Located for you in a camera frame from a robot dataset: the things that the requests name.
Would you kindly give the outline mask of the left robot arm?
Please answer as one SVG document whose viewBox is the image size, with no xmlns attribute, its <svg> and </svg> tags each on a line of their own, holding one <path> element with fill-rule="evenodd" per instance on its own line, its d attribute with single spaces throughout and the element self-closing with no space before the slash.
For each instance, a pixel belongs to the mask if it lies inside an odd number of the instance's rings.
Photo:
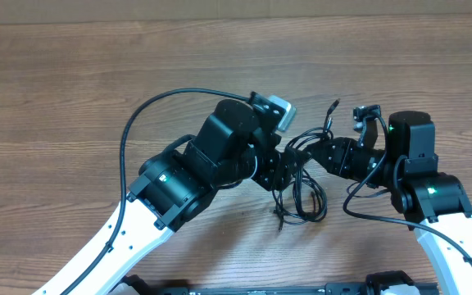
<svg viewBox="0 0 472 295">
<path fill-rule="evenodd" d="M 296 108 L 277 96 L 221 92 L 196 135 L 186 134 L 120 182 L 106 224 L 39 294 L 107 294 L 149 252 L 207 209 L 223 189 L 251 179 L 266 191 L 288 185 L 292 161 L 277 150 Z"/>
</svg>

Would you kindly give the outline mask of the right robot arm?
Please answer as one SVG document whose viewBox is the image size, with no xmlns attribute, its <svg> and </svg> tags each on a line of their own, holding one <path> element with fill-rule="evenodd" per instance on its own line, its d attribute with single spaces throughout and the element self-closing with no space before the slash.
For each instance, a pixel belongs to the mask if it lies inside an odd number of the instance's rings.
<svg viewBox="0 0 472 295">
<path fill-rule="evenodd" d="M 362 188 L 384 187 L 402 218 L 347 210 L 363 220 L 413 231 L 445 294 L 472 294 L 472 205 L 461 181 L 439 171 L 435 125 L 428 113 L 399 111 L 387 120 L 378 105 L 352 112 L 358 139 L 321 139 L 304 151 L 328 173 Z"/>
</svg>

